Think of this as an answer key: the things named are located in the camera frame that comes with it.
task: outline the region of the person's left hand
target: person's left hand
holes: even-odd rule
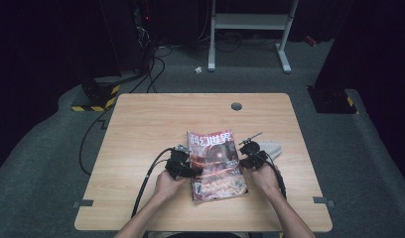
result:
[[[165,201],[169,200],[175,195],[178,189],[189,180],[189,178],[180,178],[178,180],[174,180],[169,175],[169,172],[163,171],[157,176],[154,195],[159,196]]]

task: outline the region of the black equipment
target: black equipment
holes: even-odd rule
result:
[[[176,177],[192,178],[203,173],[201,169],[193,170],[190,168],[190,162],[187,162],[190,155],[187,152],[188,149],[181,145],[175,147],[175,150],[171,152],[171,158],[168,159],[165,169],[173,179]]]
[[[271,162],[267,161],[270,156],[265,151],[260,151],[260,146],[258,145],[258,143],[251,141],[252,138],[248,138],[247,140],[244,140],[242,142],[244,146],[240,148],[239,151],[240,153],[242,153],[242,155],[246,155],[247,158],[240,160],[239,164],[246,169],[252,169],[255,167],[255,169],[258,170],[266,163],[269,167],[271,167],[271,169],[273,169],[274,174],[277,178],[277,182],[279,183],[280,191],[283,194],[284,198],[287,198],[286,186],[284,186],[283,177],[274,166],[273,160],[271,160]]]

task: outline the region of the magazine cover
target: magazine cover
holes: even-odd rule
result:
[[[193,200],[209,201],[248,192],[231,130],[188,132],[190,161],[202,174],[192,178]]]

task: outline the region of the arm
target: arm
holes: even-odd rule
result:
[[[281,194],[273,169],[264,165],[258,171],[252,172],[252,177],[273,205],[287,238],[315,237],[308,225]]]
[[[159,208],[166,201],[170,200],[187,181],[188,179],[186,178],[174,180],[169,176],[168,172],[161,172],[157,177],[156,189],[153,196],[144,207],[122,227],[115,235],[115,238],[143,237],[144,232],[156,216]]]

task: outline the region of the gray carpet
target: gray carpet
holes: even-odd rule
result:
[[[157,92],[285,92],[289,94],[334,228],[318,237],[405,237],[405,180],[392,162],[355,90],[347,93],[359,113],[318,114],[307,86],[313,85],[332,42],[315,48],[288,43],[292,67],[284,74],[271,44],[244,44],[231,53],[217,51],[216,71],[207,72],[206,46],[199,51],[158,50],[166,68]],[[235,45],[218,44],[221,50]],[[201,66],[202,72],[195,73]],[[156,60],[153,76],[162,69]],[[121,85],[127,93],[140,80]],[[146,92],[146,80],[135,92]],[[73,112],[79,87],[60,99],[58,113],[33,128],[0,170],[0,238],[112,237],[115,232],[75,230],[75,201],[82,199],[88,176],[78,164],[81,140],[99,112]],[[111,112],[103,117],[110,120]],[[100,123],[88,133],[82,151],[91,171],[104,137]],[[277,233],[258,234],[278,237]]]

